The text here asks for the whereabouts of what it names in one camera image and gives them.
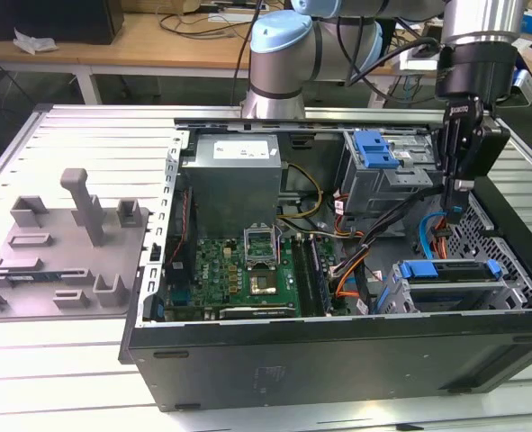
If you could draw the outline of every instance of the yellow wire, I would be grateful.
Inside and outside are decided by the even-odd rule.
[[[315,213],[321,207],[321,202],[323,200],[323,192],[322,192],[318,182],[316,182],[315,179],[311,175],[309,175],[306,172],[306,170],[303,169],[301,166],[296,165],[296,164],[287,164],[287,165],[289,167],[294,167],[295,169],[300,171],[304,176],[306,176],[308,178],[308,180],[310,180],[313,183],[314,186],[316,186],[316,190],[318,191],[318,201],[316,202],[316,205],[311,210],[304,211],[302,213],[295,213],[295,214],[280,214],[278,216],[278,218],[279,219],[301,219],[301,218],[307,218],[311,214]]]

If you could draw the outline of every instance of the wooden desk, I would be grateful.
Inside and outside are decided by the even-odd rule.
[[[168,20],[167,24],[175,26],[175,19]],[[195,16],[184,18],[188,22],[197,19]],[[195,32],[223,25],[221,22],[202,21],[183,25],[180,30]],[[244,35],[248,26],[240,25],[236,30]],[[239,37],[218,40],[183,38],[161,29],[152,13],[127,13],[123,28],[111,45],[58,43],[58,50],[32,56],[10,41],[0,42],[0,63],[12,71],[74,74],[86,103],[99,104],[95,75],[232,77],[241,44]],[[249,48],[242,58],[240,77],[248,75],[248,59]],[[381,90],[387,91],[395,76],[396,72],[386,66],[378,68],[371,79]]]

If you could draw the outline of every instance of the electronic equipment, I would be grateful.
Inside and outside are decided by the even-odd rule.
[[[56,42],[112,43],[123,25],[120,0],[4,0],[0,2],[0,41],[14,29]]]
[[[174,119],[123,342],[162,411],[489,392],[532,363],[532,234],[487,178],[450,224],[442,117],[400,113]]]

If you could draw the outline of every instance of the metal table surface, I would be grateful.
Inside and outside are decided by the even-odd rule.
[[[321,110],[310,118],[383,118],[432,111]],[[102,206],[134,196],[149,208],[164,173],[173,118],[239,116],[230,108],[55,106],[35,112],[0,158],[0,242],[20,194],[52,208],[71,207],[59,186],[64,167],[85,167],[88,189]],[[491,178],[532,229],[532,153],[514,135]],[[532,430],[532,366],[490,394],[407,400],[164,414],[137,368],[117,361],[122,319],[0,323],[0,430],[312,431]]]

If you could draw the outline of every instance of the label sticker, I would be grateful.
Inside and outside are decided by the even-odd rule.
[[[362,299],[357,299],[356,307],[359,313],[361,313],[362,315],[367,315],[370,311],[365,305],[365,303],[362,301]]]
[[[7,276],[8,281],[32,281],[33,276]]]
[[[267,141],[216,141],[214,159],[269,159]]]
[[[344,215],[344,203],[342,201],[336,201],[336,214]]]
[[[372,277],[367,278],[367,282],[381,282],[381,281],[383,281],[381,270],[376,270],[375,272],[372,272]]]
[[[394,150],[392,153],[396,159],[411,159],[411,154],[409,151]]]

